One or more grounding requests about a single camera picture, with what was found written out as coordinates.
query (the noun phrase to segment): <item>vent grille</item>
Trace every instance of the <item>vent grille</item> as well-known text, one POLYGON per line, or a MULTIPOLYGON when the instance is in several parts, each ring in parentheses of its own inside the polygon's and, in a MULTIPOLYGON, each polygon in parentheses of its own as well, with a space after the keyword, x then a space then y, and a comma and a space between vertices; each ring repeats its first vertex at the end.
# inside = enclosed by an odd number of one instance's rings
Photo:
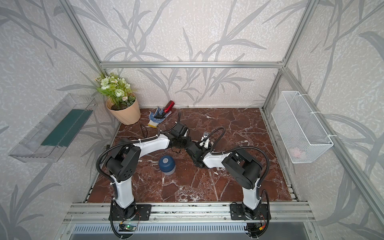
MULTIPOLYGON (((244 233, 246 223, 139 223, 135 233, 244 233)), ((72 234, 112 233, 107 223, 76 224, 72 234)))

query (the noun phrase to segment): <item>clear plastic tray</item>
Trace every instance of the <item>clear plastic tray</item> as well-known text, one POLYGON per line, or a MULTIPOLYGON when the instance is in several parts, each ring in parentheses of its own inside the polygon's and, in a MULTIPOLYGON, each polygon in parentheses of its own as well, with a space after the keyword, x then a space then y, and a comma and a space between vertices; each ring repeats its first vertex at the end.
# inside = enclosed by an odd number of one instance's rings
POLYGON ((9 155, 22 162, 57 162, 96 107, 94 97, 68 94, 9 155))

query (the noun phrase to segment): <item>wallpaper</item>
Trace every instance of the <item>wallpaper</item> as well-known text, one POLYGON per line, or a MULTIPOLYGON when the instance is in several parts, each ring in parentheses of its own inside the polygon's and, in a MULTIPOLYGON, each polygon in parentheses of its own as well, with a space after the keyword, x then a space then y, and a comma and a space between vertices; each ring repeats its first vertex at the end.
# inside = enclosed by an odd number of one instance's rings
POLYGON ((288 66, 384 197, 383 22, 383 0, 319 5, 288 66))
POLYGON ((56 1, 0 1, 0 239, 54 239, 73 202, 82 202, 94 161, 118 122, 96 94, 97 69, 56 1), (68 93, 98 107, 56 163, 8 156, 68 93))
POLYGON ((330 149, 312 163, 293 164, 271 115, 281 91, 294 90, 283 76, 265 108, 300 201, 308 201, 326 240, 379 240, 384 229, 330 149))
POLYGON ((277 74, 274 68, 114 69, 131 83, 142 108, 262 106, 277 74))
POLYGON ((281 61, 307 0, 70 2, 102 61, 281 61))

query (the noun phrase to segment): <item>glove cuff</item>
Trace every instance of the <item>glove cuff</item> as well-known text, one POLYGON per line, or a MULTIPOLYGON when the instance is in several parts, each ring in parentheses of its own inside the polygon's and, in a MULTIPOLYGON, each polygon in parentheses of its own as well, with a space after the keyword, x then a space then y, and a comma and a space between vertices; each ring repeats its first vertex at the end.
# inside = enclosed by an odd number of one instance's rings
POLYGON ((154 122, 154 121, 152 121, 152 120, 149 120, 148 126, 153 127, 153 128, 157 128, 158 123, 157 123, 157 122, 154 122))

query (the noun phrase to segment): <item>blue cap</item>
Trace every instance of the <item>blue cap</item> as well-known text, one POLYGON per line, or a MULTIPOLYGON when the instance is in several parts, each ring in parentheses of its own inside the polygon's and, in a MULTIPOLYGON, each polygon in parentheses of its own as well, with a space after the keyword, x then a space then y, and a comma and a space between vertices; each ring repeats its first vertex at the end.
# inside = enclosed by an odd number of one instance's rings
POLYGON ((175 160, 169 155, 165 155, 159 161, 159 167, 162 172, 170 172, 175 167, 175 160))

